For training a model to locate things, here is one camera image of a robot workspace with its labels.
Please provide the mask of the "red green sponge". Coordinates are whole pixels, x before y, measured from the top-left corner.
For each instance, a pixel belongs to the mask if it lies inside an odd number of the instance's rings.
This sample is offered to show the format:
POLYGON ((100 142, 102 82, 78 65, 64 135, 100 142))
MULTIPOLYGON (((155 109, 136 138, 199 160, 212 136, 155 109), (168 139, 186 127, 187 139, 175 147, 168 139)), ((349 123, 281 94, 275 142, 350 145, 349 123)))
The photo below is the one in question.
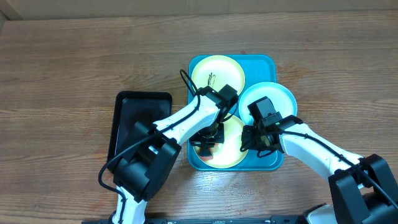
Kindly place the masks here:
POLYGON ((209 149, 201 148, 198 152, 198 156, 202 161, 210 161, 213 159, 213 154, 209 149))

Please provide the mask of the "blue-rim white plate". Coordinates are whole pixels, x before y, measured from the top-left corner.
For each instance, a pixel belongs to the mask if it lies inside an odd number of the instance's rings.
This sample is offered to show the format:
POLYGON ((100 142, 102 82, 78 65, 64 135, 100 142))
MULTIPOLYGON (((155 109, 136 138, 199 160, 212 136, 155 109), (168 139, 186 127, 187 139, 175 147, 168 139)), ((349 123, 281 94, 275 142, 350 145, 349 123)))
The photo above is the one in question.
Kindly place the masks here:
POLYGON ((268 97, 276 111, 283 118, 294 115, 297 116, 298 108, 294 95, 283 85, 273 82, 260 82, 247 90, 239 97, 239 116, 246 125, 252 125, 253 117, 249 113, 248 106, 262 97, 268 97))

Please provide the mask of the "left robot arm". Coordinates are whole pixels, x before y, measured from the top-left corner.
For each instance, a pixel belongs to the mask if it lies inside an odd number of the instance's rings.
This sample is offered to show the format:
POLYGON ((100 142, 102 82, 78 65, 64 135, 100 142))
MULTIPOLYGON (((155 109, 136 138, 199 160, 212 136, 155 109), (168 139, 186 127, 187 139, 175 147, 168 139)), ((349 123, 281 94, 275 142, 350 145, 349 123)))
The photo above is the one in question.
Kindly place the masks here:
POLYGON ((110 223, 144 223, 147 202, 160 190, 182 149, 189 141, 210 155, 215 144, 224 142, 223 123, 238 102, 237 91, 225 85, 220 91, 209 86, 196 90, 189 105, 165 119, 136 122, 129 137, 102 170, 109 170, 118 194, 117 209, 110 223))

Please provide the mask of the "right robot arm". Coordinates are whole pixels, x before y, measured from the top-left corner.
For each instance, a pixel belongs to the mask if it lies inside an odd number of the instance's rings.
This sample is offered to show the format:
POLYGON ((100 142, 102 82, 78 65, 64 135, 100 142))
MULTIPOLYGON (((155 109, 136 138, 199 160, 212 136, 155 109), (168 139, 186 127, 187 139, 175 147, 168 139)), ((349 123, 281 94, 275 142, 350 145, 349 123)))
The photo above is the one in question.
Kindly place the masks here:
POLYGON ((266 96, 248 110, 254 122, 243 128, 241 151, 285 153, 329 184, 332 203, 306 211, 299 223, 397 223, 397 182, 381 156, 362 157, 332 144, 298 117, 283 118, 266 96))

